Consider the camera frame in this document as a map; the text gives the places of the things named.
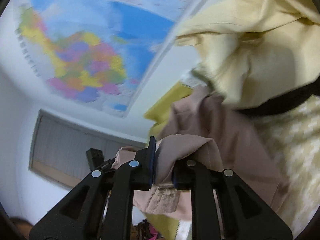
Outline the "person's left hand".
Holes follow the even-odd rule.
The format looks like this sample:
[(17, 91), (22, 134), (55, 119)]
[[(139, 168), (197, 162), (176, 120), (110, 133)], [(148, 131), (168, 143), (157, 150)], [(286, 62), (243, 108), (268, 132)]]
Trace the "person's left hand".
[(19, 217), (11, 217), (10, 221), (26, 239), (29, 239), (29, 234), (33, 228), (33, 224)]

